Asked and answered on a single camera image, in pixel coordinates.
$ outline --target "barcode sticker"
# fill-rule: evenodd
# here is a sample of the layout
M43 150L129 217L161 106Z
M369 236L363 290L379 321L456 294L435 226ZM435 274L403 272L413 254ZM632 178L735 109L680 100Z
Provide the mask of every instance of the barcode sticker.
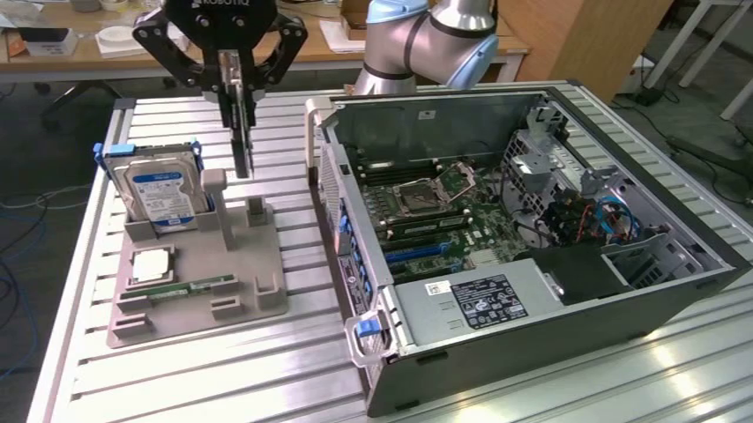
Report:
M428 293L429 296L436 295L439 293L451 292L448 280L440 280L439 282L431 282L429 284L425 284L424 286L425 286L425 292Z

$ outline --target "robotic arm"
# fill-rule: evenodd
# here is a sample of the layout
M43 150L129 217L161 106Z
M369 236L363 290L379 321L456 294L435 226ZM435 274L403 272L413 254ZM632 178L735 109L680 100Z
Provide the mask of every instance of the robotic arm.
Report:
M465 90L496 55L496 1L371 0L365 57L353 93L415 91L413 74Z
M172 22L202 52L197 63L166 36ZM252 49L274 24L280 41L262 63ZM273 0L164 0L162 7L137 19L133 38L160 65L186 86L200 86L216 98L222 126L230 129L232 157L238 178L252 171L250 127L253 92L280 82L308 34L298 19L277 14Z

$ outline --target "power supply label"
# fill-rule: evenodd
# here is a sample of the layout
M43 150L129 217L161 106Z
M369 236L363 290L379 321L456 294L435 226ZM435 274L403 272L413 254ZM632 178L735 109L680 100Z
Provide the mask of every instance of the power supply label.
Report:
M528 315L504 275L452 285L451 293L472 329Z

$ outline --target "wooden table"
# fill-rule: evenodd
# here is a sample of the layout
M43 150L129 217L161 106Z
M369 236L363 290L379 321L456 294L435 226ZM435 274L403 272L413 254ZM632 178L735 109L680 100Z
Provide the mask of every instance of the wooden table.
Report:
M324 4L280 6L280 12L300 16L308 30L308 40L302 45L290 71L321 71L332 69L357 69L361 67L363 53L335 54L318 28L320 17L339 19L339 9ZM47 4L42 10L50 24L69 27L82 34L74 54L67 57L30 57L26 52L7 57L5 35L0 36L0 83L82 81L96 79L149 78L168 76L166 70L146 54L114 59L102 59L96 47L94 33L102 29L102 22L118 19L116 12L97 11L77 13L69 4ZM495 63L503 63L497 80L513 80L520 60L528 53L528 46L511 36L505 26L501 28L509 36L500 36L499 53ZM278 37L268 33L253 50L253 56L262 60L272 51ZM200 59L194 46L188 48L188 56Z

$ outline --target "aluminum extrusion table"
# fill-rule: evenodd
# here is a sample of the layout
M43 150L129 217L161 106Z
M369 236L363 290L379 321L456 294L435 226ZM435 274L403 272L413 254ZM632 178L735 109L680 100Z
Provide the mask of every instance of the aluminum extrusion table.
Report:
M750 226L595 97L569 85L559 87L690 210L753 259ZM230 202L262 194L273 206L290 302L285 315L116 350L105 346L124 206L97 171L29 422L368 420L302 169L302 102L331 93L272 94L260 102L253 179L238 181L230 175L224 192ZM232 168L213 104L176 98L118 106L106 143L196 136L205 166ZM608 162L576 130L569 142L591 164ZM748 419L750 327L753 281L746 279L644 338L371 421Z

